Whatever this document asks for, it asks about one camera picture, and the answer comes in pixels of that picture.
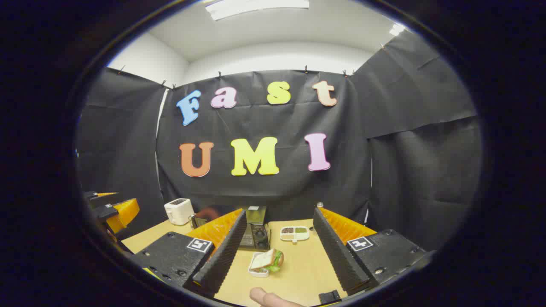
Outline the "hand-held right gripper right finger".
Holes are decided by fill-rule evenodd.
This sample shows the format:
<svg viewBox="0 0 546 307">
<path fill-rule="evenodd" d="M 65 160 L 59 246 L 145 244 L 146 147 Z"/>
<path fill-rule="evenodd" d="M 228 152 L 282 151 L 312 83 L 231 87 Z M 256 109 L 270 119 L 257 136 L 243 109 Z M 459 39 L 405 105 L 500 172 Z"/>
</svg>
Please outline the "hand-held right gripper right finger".
<svg viewBox="0 0 546 307">
<path fill-rule="evenodd" d="M 431 255 L 397 231 L 374 231 L 316 207 L 313 227 L 343 290 L 349 295 L 380 286 Z"/>
</svg>

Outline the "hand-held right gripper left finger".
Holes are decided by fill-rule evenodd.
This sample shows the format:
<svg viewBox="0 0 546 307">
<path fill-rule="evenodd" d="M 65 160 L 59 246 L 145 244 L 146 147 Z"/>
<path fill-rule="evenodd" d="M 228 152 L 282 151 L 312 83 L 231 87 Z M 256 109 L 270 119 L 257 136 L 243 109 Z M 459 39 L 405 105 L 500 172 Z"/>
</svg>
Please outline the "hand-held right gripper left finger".
<svg viewBox="0 0 546 307">
<path fill-rule="evenodd" d="M 246 212 L 237 209 L 186 235 L 167 232 L 131 260 L 171 287 L 213 296 L 228 274 L 246 227 Z"/>
</svg>

